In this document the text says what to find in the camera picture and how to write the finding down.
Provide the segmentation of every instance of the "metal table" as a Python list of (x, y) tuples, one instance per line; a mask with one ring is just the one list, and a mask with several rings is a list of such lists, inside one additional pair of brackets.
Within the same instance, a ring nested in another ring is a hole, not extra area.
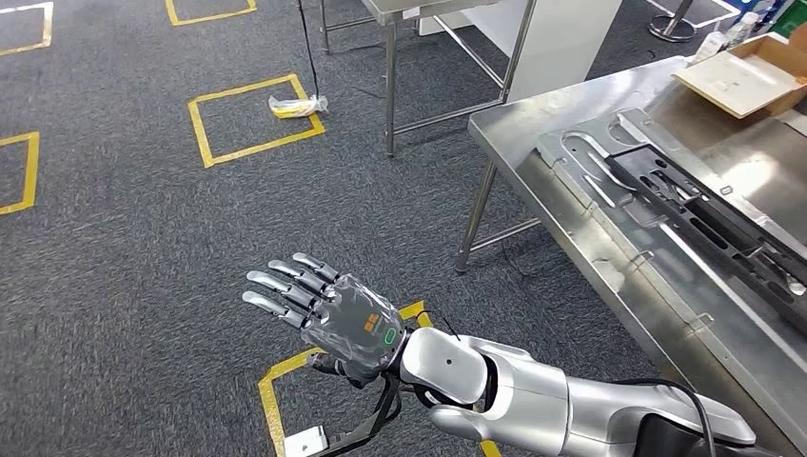
[[(675, 235), (628, 227), (593, 191), (584, 205), (535, 151), (544, 133), (644, 109), (694, 153), (676, 163), (710, 187), (730, 182), (761, 211), (739, 197), (733, 204), (789, 245), (803, 245), (807, 138), (775, 119), (738, 121), (712, 106), (670, 76), (685, 65), (673, 57), (473, 114), (468, 129), (489, 162), (457, 268), (465, 269), (472, 249), (540, 220), (664, 375), (743, 414), (763, 446), (804, 455), (807, 338), (750, 289), (672, 243)], [(474, 243), (497, 173), (538, 219)], [(776, 198), (784, 191), (800, 193)]]
[[(507, 65), (504, 77), (499, 76), (487, 65), (482, 58), (471, 49), (457, 33), (454, 32), (439, 17), (439, 14), (447, 14), (469, 8), (492, 5), (499, 0), (362, 0), (364, 6), (370, 11), (371, 17), (357, 19), (355, 21), (342, 24), (328, 25), (325, 17), (325, 0), (320, 0), (320, 10), (323, 18), (323, 34), (325, 39), (325, 50), (329, 52), (328, 32), (346, 27), (358, 26), (375, 20), (385, 28), (386, 36), (386, 123), (384, 138), (386, 145), (386, 155), (395, 155), (395, 135), (408, 131), (430, 126), (438, 122), (447, 121), (456, 117), (465, 116), (472, 112), (501, 105), (507, 102), (507, 95), (513, 84), (516, 65), (522, 52), (524, 37), (529, 27), (532, 12), (535, 9), (535, 0), (528, 0), (516, 38), (516, 44), (510, 62)], [(412, 122), (403, 126), (395, 127), (395, 41), (396, 24), (404, 20), (420, 19), (432, 17), (440, 27), (445, 30), (465, 53), (487, 74), (487, 76), (499, 86), (499, 96), (489, 102), (483, 102), (472, 107), (457, 109), (437, 116), (429, 117), (420, 121)]]

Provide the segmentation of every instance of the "white paper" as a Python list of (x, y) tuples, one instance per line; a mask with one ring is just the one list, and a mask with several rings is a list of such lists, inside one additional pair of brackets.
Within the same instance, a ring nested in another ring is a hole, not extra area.
[(421, 15), (421, 7), (410, 8), (409, 10), (403, 10), (403, 19), (411, 19), (413, 17), (418, 17)]

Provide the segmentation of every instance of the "metal stand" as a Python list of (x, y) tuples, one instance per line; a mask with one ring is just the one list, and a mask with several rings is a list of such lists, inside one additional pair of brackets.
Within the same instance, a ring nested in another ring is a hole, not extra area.
[(395, 148), (395, 23), (386, 26), (386, 155)]
[(695, 27), (683, 18), (692, 6), (693, 0), (683, 0), (676, 13), (670, 16), (656, 16), (647, 25), (654, 36), (671, 43), (684, 43), (691, 40), (696, 33)]
[(511, 228), (502, 230), (499, 233), (483, 238), (475, 243), (474, 239), (477, 236), (477, 230), (479, 229), (479, 224), (482, 220), (484, 207), (487, 205), (487, 197), (490, 195), (490, 188), (493, 186), (493, 180), (495, 178), (496, 166), (493, 165), (493, 162), (487, 161), (487, 166), (484, 169), (482, 185), (480, 186), (479, 192), (477, 193), (477, 198), (474, 201), (474, 208), (471, 209), (471, 217), (468, 220), (468, 227), (465, 229), (465, 235), (463, 236), (463, 241), (460, 244), (460, 252), (457, 256), (457, 262), (454, 264), (454, 270), (456, 270), (459, 274), (468, 271), (467, 263), (471, 252), (486, 246), (490, 246), (505, 238), (515, 235), (516, 233), (521, 233), (527, 229), (531, 229), (541, 223), (540, 220), (533, 218)]
[(325, 0), (320, 0), (320, 13), (323, 17), (323, 41), (325, 42), (325, 53), (330, 54), (330, 41), (328, 40), (327, 33), (329, 31), (339, 30), (339, 29), (346, 29), (348, 27), (353, 26), (360, 26), (361, 24), (367, 24), (370, 22), (375, 21), (375, 18), (372, 16), (363, 17), (362, 19), (356, 19), (355, 21), (343, 22), (342, 24), (336, 24), (334, 26), (329, 26), (327, 24), (327, 20), (325, 19)]
[(495, 100), (491, 100), (489, 102), (479, 103), (478, 105), (474, 105), (472, 107), (467, 107), (463, 109), (457, 109), (454, 111), (447, 112), (445, 114), (439, 114), (437, 116), (429, 117), (427, 119), (423, 119), (420, 121), (412, 122), (410, 124), (406, 124), (403, 126), (398, 127), (397, 129), (394, 128), (395, 125), (395, 86), (394, 84), (390, 84), (390, 81), (394, 83), (394, 77), (390, 77), (395, 72), (395, 33), (388, 32), (386, 35), (386, 132), (385, 132), (385, 140), (386, 140), (386, 156), (387, 157), (394, 157), (395, 156), (395, 135), (400, 133), (406, 133), (408, 131), (419, 129), (421, 127), (430, 126), (432, 124), (436, 124), (438, 122), (447, 121), (448, 119), (454, 119), (455, 117), (465, 116), (466, 114), (471, 114), (476, 111), (481, 111), (483, 109), (488, 109), (491, 107), (495, 107), (497, 105), (501, 105), (507, 102), (507, 95), (510, 93), (510, 87), (513, 84), (513, 77), (515, 74), (516, 65), (519, 62), (519, 56), (521, 55), (521, 51), (523, 48), (524, 39), (526, 37), (527, 29), (529, 27), (530, 20), (532, 19), (533, 10), (535, 10), (535, 2), (536, 0), (528, 0), (526, 8), (524, 8), (524, 16), (522, 17), (522, 23), (519, 28), (519, 34), (516, 37), (516, 46), (513, 50), (513, 56), (510, 58), (510, 62), (507, 64), (507, 72), (504, 75), (504, 78), (501, 78), (493, 69), (487, 65), (482, 58), (473, 51), (467, 43), (465, 43), (462, 38), (460, 38), (457, 33), (454, 32), (439, 16), (432, 16), (432, 19), (437, 22), (440, 27), (445, 30), (448, 36), (451, 37), (460, 48), (462, 48), (471, 59), (476, 62), (476, 64), (485, 72), (485, 74), (496, 83), (497, 86), (501, 89), (499, 92), (499, 97)]

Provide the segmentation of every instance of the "floor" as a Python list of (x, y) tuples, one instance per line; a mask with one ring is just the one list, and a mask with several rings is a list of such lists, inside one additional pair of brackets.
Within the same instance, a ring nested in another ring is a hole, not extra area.
[[(0, 9), (31, 1), (0, 0)], [(325, 55), (317, 5), (306, 0), (330, 100), (325, 131), (206, 168), (188, 101), (290, 72), (312, 92), (295, 3), (257, 0), (254, 11), (176, 27), (157, 0), (54, 4), (49, 47), (0, 55), (0, 139), (39, 132), (28, 180), (30, 142), (0, 146), (0, 207), (35, 189), (32, 206), (0, 215), (0, 455), (272, 455), (258, 383), (305, 345), (239, 297), (248, 270), (297, 250), (570, 375), (655, 371), (542, 228), (455, 274), (484, 157), (465, 119), (402, 136), (399, 156), (384, 157), (376, 26), (334, 32)], [(244, 8), (172, 4), (180, 21)], [(697, 47), (652, 38), (652, 14), (624, 0), (590, 77)], [(334, 21), (362, 15), (356, 0), (332, 7)], [(0, 13), (0, 50), (37, 42), (42, 21), (41, 9)], [(495, 96), (447, 37), (416, 37), (410, 25), (400, 36), (402, 121)], [(483, 36), (463, 36), (502, 68)], [(211, 156), (316, 130), (270, 117), (269, 95), (287, 98), (292, 87), (198, 104)], [(527, 216), (501, 182), (488, 207), (483, 233)], [(288, 434), (352, 428), (377, 390), (302, 368), (274, 383)], [(350, 455), (482, 455), (404, 402), (399, 420)]]

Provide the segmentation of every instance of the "yellow tape square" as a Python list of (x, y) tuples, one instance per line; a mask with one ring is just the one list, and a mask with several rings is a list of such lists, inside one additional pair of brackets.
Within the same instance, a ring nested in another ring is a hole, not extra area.
[(17, 11), (42, 9), (42, 40), (34, 45), (21, 46), (10, 50), (0, 50), (0, 55), (14, 54), (24, 50), (39, 50), (50, 46), (50, 36), (53, 30), (53, 2), (37, 3), (36, 5), (25, 5), (24, 7), (3, 8), (0, 14), (9, 14)]
[(237, 16), (239, 14), (246, 14), (258, 9), (255, 0), (246, 0), (246, 8), (243, 10), (223, 12), (221, 14), (213, 14), (212, 16), (196, 17), (193, 19), (180, 19), (176, 15), (176, 8), (174, 8), (173, 0), (166, 0), (166, 10), (168, 10), (168, 19), (171, 21), (172, 26), (186, 26), (188, 24), (198, 24), (200, 22), (215, 21), (216, 19), (224, 19), (226, 17)]
[(286, 145), (288, 143), (309, 138), (314, 135), (319, 135), (325, 132), (323, 123), (320, 121), (320, 116), (318, 116), (317, 113), (315, 112), (310, 116), (308, 116), (308, 120), (311, 122), (311, 129), (301, 131), (300, 133), (287, 135), (284, 136), (283, 138), (273, 140), (268, 143), (263, 143), (262, 145), (252, 146), (250, 148), (236, 150), (235, 152), (231, 152), (229, 154), (218, 155), (216, 157), (213, 157), (213, 154), (210, 152), (210, 144), (207, 142), (207, 135), (205, 134), (205, 125), (202, 123), (202, 115), (199, 113), (199, 103), (206, 102), (208, 100), (215, 100), (217, 98), (227, 97), (228, 95), (236, 95), (239, 93), (249, 92), (251, 90), (268, 88), (269, 86), (274, 86), (283, 83), (290, 83), (291, 87), (294, 88), (294, 92), (297, 94), (299, 98), (301, 99), (308, 98), (308, 96), (305, 95), (305, 90), (303, 90), (303, 86), (300, 84), (300, 80), (297, 78), (297, 75), (294, 73), (290, 73), (280, 78), (270, 79), (268, 81), (250, 84), (248, 86), (243, 86), (240, 88), (223, 90), (221, 92), (209, 93), (207, 95), (200, 95), (194, 98), (193, 100), (187, 102), (187, 110), (190, 111), (190, 120), (191, 122), (193, 122), (193, 131), (196, 133), (196, 141), (197, 143), (199, 143), (199, 152), (202, 154), (202, 162), (205, 164), (205, 168), (212, 167), (216, 164), (228, 162), (233, 159), (238, 159), (246, 155), (254, 154), (256, 152), (261, 152), (262, 150), (277, 148), (278, 146)]
[(39, 132), (31, 131), (11, 138), (0, 139), (0, 146), (11, 145), (23, 141), (28, 142), (26, 153), (25, 181), (23, 181), (23, 199), (17, 203), (0, 207), (0, 214), (19, 211), (33, 206), (33, 199), (36, 194), (36, 168), (39, 163)]
[[(423, 312), (423, 300), (415, 302), (406, 308), (399, 310), (402, 319), (411, 319), (418, 316), (418, 325), (420, 327), (434, 327), (428, 312)], [(280, 378), (281, 376), (290, 373), (291, 371), (305, 366), (305, 359), (309, 355), (317, 352), (323, 352), (320, 348), (311, 348), (301, 352), (294, 357), (283, 360), (283, 362), (270, 368), (264, 375), (261, 381), (258, 382), (258, 391), (261, 394), (261, 402), (264, 405), (264, 414), (266, 415), (266, 424), (269, 426), (269, 435), (272, 438), (272, 443), (275, 446), (275, 454), (277, 457), (285, 457), (283, 448), (283, 439), (285, 432), (283, 431), (283, 421), (280, 418), (280, 409), (277, 405), (275, 398), (275, 390), (272, 381)], [(482, 454), (485, 457), (502, 457), (499, 448), (491, 441), (483, 441), (480, 443)]]

